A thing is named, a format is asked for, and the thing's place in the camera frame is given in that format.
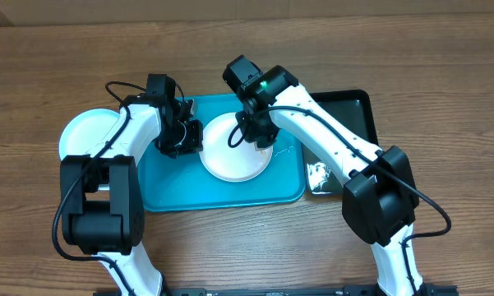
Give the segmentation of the light blue plate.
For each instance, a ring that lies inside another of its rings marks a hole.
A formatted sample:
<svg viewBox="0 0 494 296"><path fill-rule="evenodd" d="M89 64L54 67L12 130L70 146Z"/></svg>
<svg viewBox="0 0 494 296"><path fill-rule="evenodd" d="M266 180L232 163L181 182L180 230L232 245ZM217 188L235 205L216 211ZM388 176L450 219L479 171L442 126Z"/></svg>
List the light blue plate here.
<svg viewBox="0 0 494 296"><path fill-rule="evenodd" d="M84 155L105 137L118 117L118 113L109 109L91 109L74 117L60 136L60 159L68 155Z"/></svg>

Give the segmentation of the pink plate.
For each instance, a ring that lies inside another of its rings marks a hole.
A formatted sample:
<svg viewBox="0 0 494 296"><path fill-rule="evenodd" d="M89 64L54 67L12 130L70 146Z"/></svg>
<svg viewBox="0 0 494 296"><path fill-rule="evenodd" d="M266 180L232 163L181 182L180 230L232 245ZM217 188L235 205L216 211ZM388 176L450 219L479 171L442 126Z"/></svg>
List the pink plate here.
<svg viewBox="0 0 494 296"><path fill-rule="evenodd" d="M273 148L260 150L243 141L230 148L228 138L238 122L235 113L224 113L211 120L203 130L203 150L199 153L204 167L227 182L244 182L262 173L273 155Z"/></svg>

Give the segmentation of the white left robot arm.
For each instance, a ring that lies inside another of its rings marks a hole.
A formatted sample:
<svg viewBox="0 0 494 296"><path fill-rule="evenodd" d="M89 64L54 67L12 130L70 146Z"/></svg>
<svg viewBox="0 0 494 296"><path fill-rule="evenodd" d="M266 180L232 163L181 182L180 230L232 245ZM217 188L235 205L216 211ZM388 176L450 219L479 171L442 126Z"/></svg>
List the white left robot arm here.
<svg viewBox="0 0 494 296"><path fill-rule="evenodd" d="M150 144L176 159L203 149L195 103L165 74L150 74L139 94L121 99L120 114L100 143L60 165L61 201L52 243L68 261L98 261L121 295L170 295L142 238L145 209L137 165Z"/></svg>

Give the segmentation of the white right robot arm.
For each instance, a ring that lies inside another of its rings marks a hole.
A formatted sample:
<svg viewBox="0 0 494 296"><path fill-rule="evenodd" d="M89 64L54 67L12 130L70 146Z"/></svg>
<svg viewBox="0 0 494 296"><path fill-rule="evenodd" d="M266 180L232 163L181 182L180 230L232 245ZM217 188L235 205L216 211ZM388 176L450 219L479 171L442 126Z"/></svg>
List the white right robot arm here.
<svg viewBox="0 0 494 296"><path fill-rule="evenodd" d="M241 55L227 65L223 79L243 105L236 114L242 135L229 146L245 141L269 148L281 130L299 139L341 184L342 215L372 247L381 294L419 295L423 279L409 241L419 196L407 155L355 135L281 66L263 72Z"/></svg>

